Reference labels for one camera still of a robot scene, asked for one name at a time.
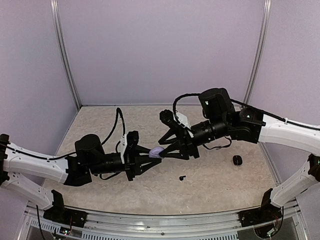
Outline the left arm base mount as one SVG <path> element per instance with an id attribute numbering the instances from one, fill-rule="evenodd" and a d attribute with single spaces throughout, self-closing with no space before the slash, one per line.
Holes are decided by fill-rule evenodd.
<path id="1" fill-rule="evenodd" d="M 88 213 L 65 207 L 62 194 L 56 190 L 52 190 L 51 193 L 53 195 L 52 206 L 49 209 L 44 210 L 43 217 L 47 220 L 68 225 L 70 227 L 83 228 Z"/>

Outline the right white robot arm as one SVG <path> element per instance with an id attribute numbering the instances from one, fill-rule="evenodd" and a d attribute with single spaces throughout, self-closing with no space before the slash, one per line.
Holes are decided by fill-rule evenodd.
<path id="1" fill-rule="evenodd" d="M 262 202 L 256 210 L 256 218 L 266 222 L 276 209 L 284 206 L 309 187 L 320 181 L 320 128 L 309 124 L 290 121 L 272 113 L 243 104 L 243 109 L 236 111 L 236 100 L 230 99 L 225 88 L 211 88 L 202 93 L 195 93 L 202 106 L 206 119 L 191 126 L 187 117 L 176 110 L 177 102 L 189 94 L 177 97 L 172 110 L 159 114 L 168 132 L 158 141 L 166 148 L 159 153 L 162 158 L 188 160 L 199 157 L 199 146 L 204 146 L 222 137 L 232 141 L 249 143 L 271 143 L 308 152 L 307 162 L 279 186 L 264 193 Z"/>

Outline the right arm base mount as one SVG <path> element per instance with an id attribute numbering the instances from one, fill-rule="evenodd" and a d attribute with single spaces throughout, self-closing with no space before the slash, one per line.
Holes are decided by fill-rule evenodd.
<path id="1" fill-rule="evenodd" d="M 271 203 L 272 190 L 273 189 L 270 188 L 263 194 L 259 207 L 249 210 L 242 210 L 238 213 L 242 227 L 258 225 L 276 220 L 276 218 L 281 219 L 283 217 L 282 208 Z"/>

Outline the lilac earbud charging case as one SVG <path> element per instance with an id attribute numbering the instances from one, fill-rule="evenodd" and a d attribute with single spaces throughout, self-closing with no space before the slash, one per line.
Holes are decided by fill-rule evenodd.
<path id="1" fill-rule="evenodd" d="M 162 157 L 160 156 L 160 153 L 163 150 L 164 150 L 164 148 L 161 146 L 154 147 L 149 151 L 148 157 L 152 158 L 152 159 L 161 159 Z"/>

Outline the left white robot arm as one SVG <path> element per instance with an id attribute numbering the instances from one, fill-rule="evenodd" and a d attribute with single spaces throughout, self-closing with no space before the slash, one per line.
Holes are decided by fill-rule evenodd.
<path id="1" fill-rule="evenodd" d="M 47 190 L 24 175 L 69 187 L 89 184 L 93 176 L 115 177 L 122 172 L 132 181 L 162 162 L 162 147 L 149 149 L 138 143 L 138 132 L 131 131 L 121 137 L 116 152 L 105 153 L 100 138 L 88 134 L 75 142 L 75 152 L 51 157 L 21 148 L 3 133 L 0 136 L 0 186 L 26 197 L 39 209 L 50 209 L 50 214 L 63 223 L 70 218 L 70 211 L 64 207 L 62 194 Z"/>

